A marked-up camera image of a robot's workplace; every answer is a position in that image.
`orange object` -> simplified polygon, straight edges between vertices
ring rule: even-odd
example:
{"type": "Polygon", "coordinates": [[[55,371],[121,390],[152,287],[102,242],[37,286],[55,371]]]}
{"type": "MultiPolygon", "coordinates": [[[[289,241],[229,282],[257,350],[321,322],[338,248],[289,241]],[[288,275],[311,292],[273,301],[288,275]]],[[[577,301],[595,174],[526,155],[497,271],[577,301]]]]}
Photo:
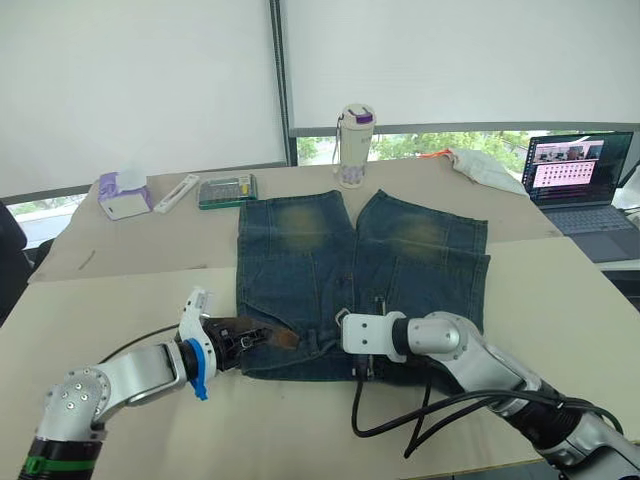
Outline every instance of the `orange object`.
{"type": "Polygon", "coordinates": [[[446,150],[440,150],[439,152],[434,153],[421,153],[420,155],[418,155],[418,158],[439,157],[440,155],[449,155],[451,153],[453,152],[447,148],[446,150]]]}

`denim shorts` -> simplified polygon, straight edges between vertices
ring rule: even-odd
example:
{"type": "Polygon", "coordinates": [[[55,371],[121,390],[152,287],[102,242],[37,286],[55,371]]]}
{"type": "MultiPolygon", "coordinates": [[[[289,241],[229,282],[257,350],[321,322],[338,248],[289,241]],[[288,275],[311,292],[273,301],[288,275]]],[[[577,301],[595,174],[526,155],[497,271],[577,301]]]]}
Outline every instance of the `denim shorts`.
{"type": "MultiPolygon", "coordinates": [[[[335,190],[245,204],[238,232],[238,314],[288,327],[300,344],[295,351],[256,347],[243,356],[243,373],[351,380],[353,360],[340,347],[335,320],[345,308],[370,314],[386,308],[407,317],[444,310],[482,331],[486,240],[486,221],[383,191],[364,207],[355,229],[335,190]]],[[[383,357],[376,361],[379,380],[412,383],[401,378],[409,367],[389,365],[383,357]]]]}

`tree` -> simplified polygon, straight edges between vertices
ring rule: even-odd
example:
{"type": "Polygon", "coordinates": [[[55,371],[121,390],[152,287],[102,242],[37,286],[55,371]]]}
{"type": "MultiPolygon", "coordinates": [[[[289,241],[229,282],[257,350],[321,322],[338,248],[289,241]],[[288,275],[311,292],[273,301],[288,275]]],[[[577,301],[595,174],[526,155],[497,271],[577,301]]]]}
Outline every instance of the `tree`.
{"type": "Polygon", "coordinates": [[[521,172],[524,155],[518,151],[529,145],[527,132],[444,132],[385,135],[372,144],[380,160],[434,153],[447,148],[481,150],[507,169],[521,172]]]}
{"type": "Polygon", "coordinates": [[[318,153],[316,143],[320,143],[322,137],[299,137],[298,138],[298,157],[300,160],[309,160],[318,153]]]}
{"type": "Polygon", "coordinates": [[[8,205],[9,211],[13,215],[21,215],[23,213],[38,212],[42,210],[51,210],[53,208],[64,207],[75,203],[79,205],[86,195],[69,195],[66,197],[46,198],[43,200],[34,200],[32,202],[18,203],[8,205]]]}

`cable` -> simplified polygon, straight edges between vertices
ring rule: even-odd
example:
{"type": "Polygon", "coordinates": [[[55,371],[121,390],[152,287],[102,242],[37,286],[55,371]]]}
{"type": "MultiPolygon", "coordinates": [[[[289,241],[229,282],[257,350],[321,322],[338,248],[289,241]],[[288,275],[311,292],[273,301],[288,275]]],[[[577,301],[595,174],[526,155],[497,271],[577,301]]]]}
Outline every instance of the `cable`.
{"type": "Polygon", "coordinates": [[[377,427],[371,428],[369,430],[360,430],[358,428],[358,408],[360,403],[360,397],[362,396],[362,381],[359,380],[356,386],[356,394],[353,399],[353,407],[351,409],[351,425],[353,427],[353,432],[361,438],[373,437],[375,435],[380,435],[381,433],[388,432],[394,428],[397,428],[405,423],[408,423],[421,415],[429,415],[430,413],[437,412],[438,410],[442,410],[443,408],[447,408],[451,405],[455,405],[456,403],[465,402],[467,400],[473,400],[474,398],[484,398],[484,397],[496,397],[498,398],[521,398],[523,400],[529,400],[531,402],[544,403],[546,405],[558,406],[561,402],[558,399],[552,399],[541,395],[536,392],[516,392],[511,390],[477,390],[475,392],[466,392],[461,393],[459,395],[454,395],[449,398],[445,398],[444,400],[440,400],[435,402],[429,406],[419,408],[414,410],[413,412],[409,412],[405,415],[401,415],[389,422],[383,423],[377,427]]]}
{"type": "Polygon", "coordinates": [[[107,361],[111,360],[113,357],[115,357],[121,351],[126,350],[131,345],[134,345],[134,344],[136,344],[138,342],[141,342],[142,340],[144,340],[146,338],[153,337],[154,335],[158,335],[159,333],[168,332],[169,330],[173,330],[175,328],[178,328],[178,325],[179,325],[178,323],[176,323],[175,325],[169,325],[168,327],[164,327],[164,328],[160,328],[158,330],[154,330],[153,332],[146,333],[146,334],[142,335],[141,337],[136,338],[135,340],[131,340],[129,343],[124,344],[123,346],[121,346],[120,348],[115,350],[114,352],[111,352],[109,355],[104,357],[102,360],[100,360],[99,363],[104,363],[104,362],[107,362],[107,361]]]}
{"type": "Polygon", "coordinates": [[[420,436],[416,436],[417,432],[419,432],[419,428],[415,428],[413,435],[411,436],[411,440],[407,449],[404,452],[405,458],[408,458],[416,448],[418,448],[422,443],[428,440],[431,436],[433,436],[436,432],[446,427],[450,423],[464,417],[465,415],[469,415],[470,413],[487,406],[491,403],[504,400],[506,398],[521,398],[524,400],[529,400],[531,402],[542,403],[545,405],[551,405],[555,408],[567,408],[572,410],[580,410],[586,412],[593,412],[596,415],[600,415],[601,417],[606,417],[614,426],[614,428],[623,435],[624,432],[622,430],[622,425],[618,421],[618,419],[608,410],[604,408],[597,407],[586,400],[582,400],[579,398],[551,398],[545,395],[542,395],[537,392],[517,392],[512,390],[478,390],[475,392],[467,392],[459,395],[454,395],[450,398],[440,400],[431,405],[424,405],[417,410],[409,412],[405,415],[392,419],[382,425],[378,425],[377,427],[368,429],[368,430],[360,430],[358,427],[358,409],[360,406],[360,398],[362,397],[362,389],[364,386],[364,382],[362,378],[358,379],[356,385],[356,393],[353,398],[353,406],[351,409],[351,428],[356,436],[361,438],[373,437],[376,435],[380,435],[382,433],[388,432],[394,428],[397,428],[405,423],[411,422],[412,420],[418,419],[418,424],[420,427],[422,426],[422,420],[426,415],[430,413],[436,412],[438,410],[442,410],[449,406],[455,405],[460,402],[464,402],[467,400],[472,400],[474,398],[482,398],[482,400],[474,403],[473,405],[467,406],[458,410],[457,412],[449,415],[443,420],[439,421],[431,428],[429,428],[424,434],[420,436]]]}
{"type": "Polygon", "coordinates": [[[424,432],[418,438],[416,439],[412,438],[412,440],[409,442],[409,445],[407,446],[407,449],[404,451],[404,458],[409,458],[411,454],[414,451],[416,451],[416,449],[420,445],[422,445],[424,442],[429,440],[429,438],[435,435],[436,432],[438,432],[439,430],[442,430],[444,427],[446,427],[450,423],[453,423],[456,420],[459,420],[460,418],[464,417],[465,415],[469,415],[470,413],[475,412],[476,410],[480,410],[481,408],[484,408],[493,402],[495,402],[494,398],[485,398],[484,400],[480,400],[474,403],[473,405],[469,405],[467,407],[461,408],[460,410],[458,410],[455,413],[452,413],[448,417],[443,418],[442,420],[437,422],[435,425],[430,427],[426,432],[424,432]]]}
{"type": "MultiPolygon", "coordinates": [[[[422,399],[422,408],[429,405],[429,397],[431,396],[431,380],[432,375],[429,373],[427,377],[427,384],[424,387],[424,398],[422,399]]],[[[418,439],[418,435],[420,435],[420,430],[422,430],[422,424],[424,422],[426,415],[420,415],[418,420],[416,421],[416,426],[413,428],[413,433],[411,434],[411,440],[409,440],[409,445],[415,442],[418,439]]]]}

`jeans pocket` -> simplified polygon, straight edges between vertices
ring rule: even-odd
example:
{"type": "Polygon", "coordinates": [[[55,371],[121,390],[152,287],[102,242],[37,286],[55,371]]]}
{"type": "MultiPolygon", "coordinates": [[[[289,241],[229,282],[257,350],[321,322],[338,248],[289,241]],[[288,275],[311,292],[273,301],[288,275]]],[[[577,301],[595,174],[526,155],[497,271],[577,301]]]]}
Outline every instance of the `jeans pocket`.
{"type": "Polygon", "coordinates": [[[245,257],[239,300],[257,320],[280,323],[298,335],[320,325],[311,254],[245,257]]]}
{"type": "Polygon", "coordinates": [[[400,311],[410,318],[436,311],[451,312],[468,318],[482,331],[489,257],[466,252],[450,252],[449,256],[456,257],[452,265],[396,257],[387,310],[400,311]]]}

